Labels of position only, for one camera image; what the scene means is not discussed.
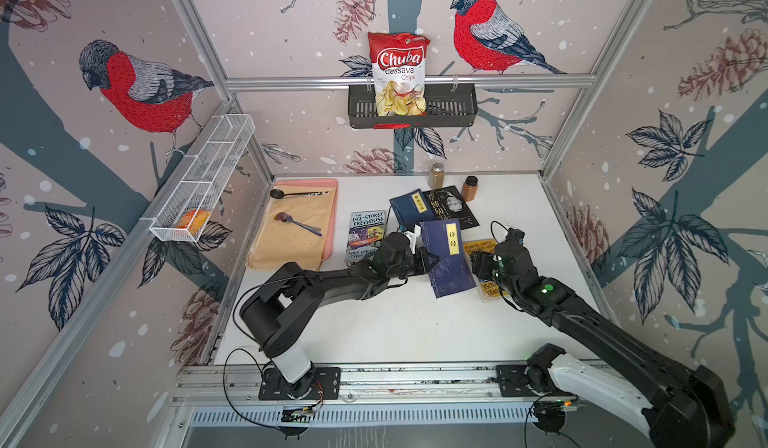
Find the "grey treehouse paperback book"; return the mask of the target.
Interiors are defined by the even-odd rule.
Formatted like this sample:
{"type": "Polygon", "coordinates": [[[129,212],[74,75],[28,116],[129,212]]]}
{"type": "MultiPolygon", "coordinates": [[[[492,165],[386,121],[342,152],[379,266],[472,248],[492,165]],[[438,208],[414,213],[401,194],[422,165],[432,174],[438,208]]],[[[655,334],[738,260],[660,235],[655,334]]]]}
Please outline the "grey treehouse paperback book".
{"type": "Polygon", "coordinates": [[[353,212],[350,217],[345,263],[350,266],[381,245],[384,238],[387,212],[384,210],[353,212]]]}

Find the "navy thread-bound book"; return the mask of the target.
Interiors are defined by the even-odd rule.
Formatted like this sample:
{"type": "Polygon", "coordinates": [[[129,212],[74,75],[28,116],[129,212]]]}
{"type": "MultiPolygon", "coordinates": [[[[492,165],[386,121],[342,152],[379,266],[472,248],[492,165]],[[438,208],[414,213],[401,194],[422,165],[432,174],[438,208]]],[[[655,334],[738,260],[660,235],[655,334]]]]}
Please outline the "navy thread-bound book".
{"type": "Polygon", "coordinates": [[[414,231],[422,222],[436,221],[437,216],[420,189],[389,200],[398,225],[414,231]]]}

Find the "black Chinese paperback book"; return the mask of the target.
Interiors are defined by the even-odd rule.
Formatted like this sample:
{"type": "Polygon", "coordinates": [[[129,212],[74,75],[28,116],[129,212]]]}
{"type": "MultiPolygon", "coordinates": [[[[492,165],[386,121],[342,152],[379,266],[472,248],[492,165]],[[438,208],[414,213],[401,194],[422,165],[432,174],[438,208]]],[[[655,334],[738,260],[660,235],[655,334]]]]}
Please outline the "black Chinese paperback book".
{"type": "Polygon", "coordinates": [[[480,226],[455,186],[424,192],[424,196],[438,220],[458,220],[461,230],[480,226]]]}

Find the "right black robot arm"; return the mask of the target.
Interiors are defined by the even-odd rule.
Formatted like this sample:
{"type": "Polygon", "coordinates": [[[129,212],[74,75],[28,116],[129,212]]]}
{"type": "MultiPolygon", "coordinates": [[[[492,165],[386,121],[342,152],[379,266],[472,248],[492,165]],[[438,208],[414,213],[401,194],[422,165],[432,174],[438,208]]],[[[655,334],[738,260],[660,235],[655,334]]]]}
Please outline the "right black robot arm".
{"type": "Polygon", "coordinates": [[[538,274],[520,230],[469,260],[516,310],[576,340],[611,367],[605,372],[546,344],[527,360],[528,386],[544,397],[569,393],[635,427],[656,447],[723,447],[735,433],[721,378],[657,352],[603,317],[573,289],[538,274]]]}

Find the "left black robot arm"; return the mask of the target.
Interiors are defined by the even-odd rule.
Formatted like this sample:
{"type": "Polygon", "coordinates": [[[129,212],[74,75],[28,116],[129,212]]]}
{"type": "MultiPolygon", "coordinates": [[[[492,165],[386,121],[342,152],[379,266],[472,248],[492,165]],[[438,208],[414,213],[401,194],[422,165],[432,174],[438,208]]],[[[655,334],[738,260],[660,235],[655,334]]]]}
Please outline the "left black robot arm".
{"type": "Polygon", "coordinates": [[[401,233],[388,235],[374,252],[349,267],[312,271],[288,262],[255,288],[237,308],[237,318],[274,368],[281,394],[300,398],[322,388],[299,338],[316,311],[342,301],[365,301],[428,274],[439,257],[413,249],[401,233]]]}

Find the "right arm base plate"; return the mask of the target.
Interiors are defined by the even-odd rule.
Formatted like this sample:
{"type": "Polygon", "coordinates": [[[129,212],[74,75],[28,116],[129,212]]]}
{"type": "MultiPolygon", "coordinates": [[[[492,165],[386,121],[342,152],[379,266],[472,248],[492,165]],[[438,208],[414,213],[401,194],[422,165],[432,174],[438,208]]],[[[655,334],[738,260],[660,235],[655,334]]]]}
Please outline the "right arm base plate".
{"type": "Polygon", "coordinates": [[[522,364],[496,366],[496,382],[504,398],[557,397],[575,400],[576,395],[557,388],[547,370],[522,364]]]}

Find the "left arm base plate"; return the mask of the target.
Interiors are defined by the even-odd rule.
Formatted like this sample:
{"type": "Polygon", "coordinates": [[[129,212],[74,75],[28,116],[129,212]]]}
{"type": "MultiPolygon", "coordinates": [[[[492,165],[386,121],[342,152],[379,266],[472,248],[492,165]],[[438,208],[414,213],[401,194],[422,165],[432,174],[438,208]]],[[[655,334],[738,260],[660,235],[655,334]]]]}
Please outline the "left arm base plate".
{"type": "Polygon", "coordinates": [[[336,400],[339,396],[341,369],[338,367],[315,367],[298,381],[289,383],[273,366],[263,371],[258,394],[260,401],[288,400],[336,400]]]}

